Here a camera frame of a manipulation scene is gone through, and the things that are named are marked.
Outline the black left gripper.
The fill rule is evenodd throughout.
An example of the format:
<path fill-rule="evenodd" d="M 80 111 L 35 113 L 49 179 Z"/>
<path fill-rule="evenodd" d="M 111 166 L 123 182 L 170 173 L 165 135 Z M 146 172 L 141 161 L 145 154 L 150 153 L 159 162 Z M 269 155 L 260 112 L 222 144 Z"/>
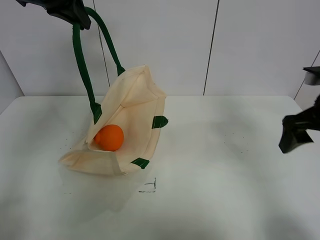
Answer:
<path fill-rule="evenodd" d="M 89 30 L 91 20 L 82 0 L 16 0 L 25 7 L 27 4 L 37 5 L 53 17 L 62 19 L 72 25 L 79 24 L 81 30 Z"/>

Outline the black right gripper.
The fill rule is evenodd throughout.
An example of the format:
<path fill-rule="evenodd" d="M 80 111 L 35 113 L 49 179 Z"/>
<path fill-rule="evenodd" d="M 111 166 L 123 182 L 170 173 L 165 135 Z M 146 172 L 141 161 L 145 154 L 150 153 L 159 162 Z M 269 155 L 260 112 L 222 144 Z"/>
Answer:
<path fill-rule="evenodd" d="M 320 67 L 304 67 L 306 72 L 303 83 L 309 86 L 320 85 Z M 282 135 L 278 144 L 281 152 L 287 154 L 296 148 L 313 143 L 307 129 L 320 129 L 320 96 L 316 98 L 312 107 L 296 114 L 287 115 L 282 120 Z"/>

